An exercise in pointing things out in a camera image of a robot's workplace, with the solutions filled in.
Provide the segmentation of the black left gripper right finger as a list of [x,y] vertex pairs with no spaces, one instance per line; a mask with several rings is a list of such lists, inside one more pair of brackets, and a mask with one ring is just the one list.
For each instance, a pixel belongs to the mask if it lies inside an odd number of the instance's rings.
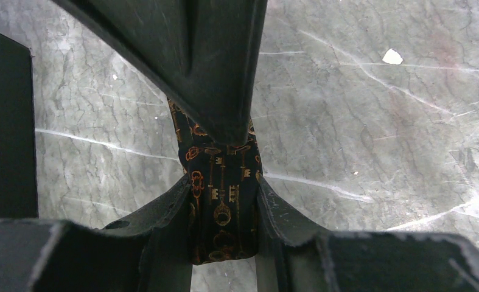
[[330,231],[258,180],[259,291],[479,291],[479,250],[465,237]]

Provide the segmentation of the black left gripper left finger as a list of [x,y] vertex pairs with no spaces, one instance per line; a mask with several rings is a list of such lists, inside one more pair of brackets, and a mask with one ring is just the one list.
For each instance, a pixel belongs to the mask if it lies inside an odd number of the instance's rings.
[[189,291],[190,179],[102,229],[0,219],[0,291]]

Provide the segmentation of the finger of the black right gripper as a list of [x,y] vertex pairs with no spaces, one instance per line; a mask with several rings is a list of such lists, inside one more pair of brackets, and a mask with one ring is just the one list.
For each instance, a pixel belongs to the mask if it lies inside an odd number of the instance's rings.
[[63,0],[217,143],[246,142],[267,3]]

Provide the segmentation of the black orange key-pattern tie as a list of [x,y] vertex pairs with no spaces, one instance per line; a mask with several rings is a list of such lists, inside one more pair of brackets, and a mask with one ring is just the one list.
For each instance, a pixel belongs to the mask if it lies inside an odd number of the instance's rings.
[[188,250],[194,265],[253,257],[258,252],[257,193],[262,161],[253,124],[246,144],[214,142],[167,101],[177,136],[178,157],[188,175]]

